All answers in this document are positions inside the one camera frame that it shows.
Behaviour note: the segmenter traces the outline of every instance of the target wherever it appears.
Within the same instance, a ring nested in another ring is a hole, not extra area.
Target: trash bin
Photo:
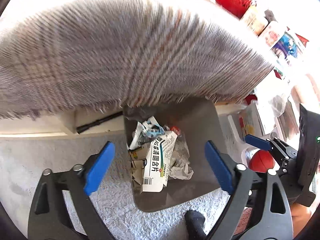
[[[167,187],[164,187],[161,192],[140,193],[133,187],[137,207],[144,212],[154,212],[184,203],[219,188],[219,183],[204,156],[204,145],[208,140],[212,140],[220,152],[227,153],[214,104],[202,98],[188,98],[181,103],[143,107],[143,111],[148,112],[148,110],[160,125],[174,125],[184,132],[190,153],[190,167],[194,174],[189,180],[169,177]],[[125,118],[124,125],[127,144],[130,145],[137,121]]]

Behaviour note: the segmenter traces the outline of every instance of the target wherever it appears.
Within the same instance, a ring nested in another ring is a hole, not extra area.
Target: metal screw
[[[276,172],[275,170],[273,170],[273,169],[269,169],[269,170],[268,170],[268,173],[269,173],[270,175],[272,175],[272,176],[275,176],[275,175],[277,174],[277,172]]]
[[[246,166],[241,163],[237,164],[236,168],[240,171],[245,171],[247,169]]]
[[[45,170],[42,172],[42,174],[43,174],[44,176],[47,176],[47,175],[49,175],[51,172],[52,172],[52,170],[50,170],[50,169],[45,169]]]
[[[73,166],[72,168],[74,171],[80,171],[83,169],[82,164],[76,164],[75,166]]]

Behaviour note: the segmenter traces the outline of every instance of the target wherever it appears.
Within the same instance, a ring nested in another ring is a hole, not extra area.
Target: fluffy rug
[[[83,163],[88,156],[98,153],[108,140],[116,145],[116,157],[91,200],[116,239],[187,239],[184,214],[189,209],[206,217],[204,231],[210,231],[229,198],[220,189],[158,212],[138,210],[132,196],[125,136],[121,134],[67,140],[0,141],[0,200],[24,235],[27,235],[29,209],[42,171],[45,168],[54,172],[69,170],[75,163]],[[73,224],[83,232],[68,193],[65,199]]]

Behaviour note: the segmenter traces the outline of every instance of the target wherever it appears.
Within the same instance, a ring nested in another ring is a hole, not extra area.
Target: plastic bag
[[[193,170],[189,166],[190,154],[186,138],[179,128],[173,126],[170,130],[174,131],[178,137],[170,160],[169,176],[174,179],[191,179]]]
[[[293,84],[288,78],[281,80],[270,72],[254,89],[258,98],[258,108],[269,107],[274,117],[279,117],[285,109]]]

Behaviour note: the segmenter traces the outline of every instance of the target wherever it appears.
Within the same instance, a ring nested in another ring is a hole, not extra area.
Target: black sock
[[[189,240],[204,240],[207,237],[202,229],[205,217],[201,213],[188,210],[184,218],[186,219]]]

